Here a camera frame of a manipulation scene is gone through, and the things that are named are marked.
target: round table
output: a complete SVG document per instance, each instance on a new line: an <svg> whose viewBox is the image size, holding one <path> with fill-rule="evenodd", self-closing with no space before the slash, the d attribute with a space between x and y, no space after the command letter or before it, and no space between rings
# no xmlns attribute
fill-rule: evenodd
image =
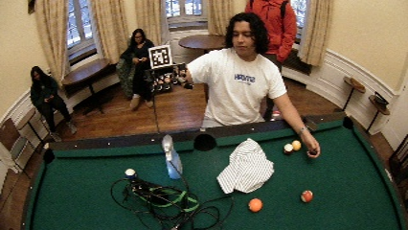
<svg viewBox="0 0 408 230"><path fill-rule="evenodd" d="M197 34L180 39L179 45L188 49L204 50L208 53L212 50L225 48L226 37L216 34Z"/></svg>

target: white shirt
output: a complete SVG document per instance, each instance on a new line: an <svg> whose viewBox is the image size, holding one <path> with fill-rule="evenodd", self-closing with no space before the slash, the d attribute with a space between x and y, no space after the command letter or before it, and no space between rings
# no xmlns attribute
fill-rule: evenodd
<svg viewBox="0 0 408 230"><path fill-rule="evenodd" d="M288 90L278 67L262 55L240 58L233 48L212 51L188 65L194 83L209 86L205 116L225 126L262 122L261 102Z"/></svg>

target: white bottle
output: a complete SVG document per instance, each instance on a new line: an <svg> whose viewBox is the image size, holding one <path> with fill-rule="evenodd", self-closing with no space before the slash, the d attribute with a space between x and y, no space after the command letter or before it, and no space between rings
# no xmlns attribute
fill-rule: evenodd
<svg viewBox="0 0 408 230"><path fill-rule="evenodd" d="M169 177L172 179L180 179L183 175L183 165L179 153L173 146L173 138L171 135L164 137L163 147L167 154L167 164L168 164L168 171Z"/></svg>

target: beige curtain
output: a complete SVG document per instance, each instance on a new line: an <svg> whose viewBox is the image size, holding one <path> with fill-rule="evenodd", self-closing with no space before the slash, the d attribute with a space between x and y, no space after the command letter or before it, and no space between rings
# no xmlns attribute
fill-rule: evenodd
<svg viewBox="0 0 408 230"><path fill-rule="evenodd" d="M208 31L212 35L226 35L234 16L233 0L208 0Z"/></svg>
<svg viewBox="0 0 408 230"><path fill-rule="evenodd" d="M137 0L137 22L139 28L155 45L163 44L163 13L167 5L163 0Z"/></svg>
<svg viewBox="0 0 408 230"><path fill-rule="evenodd" d="M326 55L333 0L307 0L307 16L298 56L303 62L321 65Z"/></svg>
<svg viewBox="0 0 408 230"><path fill-rule="evenodd" d="M38 0L36 21L50 70L58 81L70 71L67 53L68 1Z"/></svg>
<svg viewBox="0 0 408 230"><path fill-rule="evenodd" d="M103 57L108 58L111 63L117 63L121 53L128 48L129 41L123 0L93 0L90 2Z"/></svg>

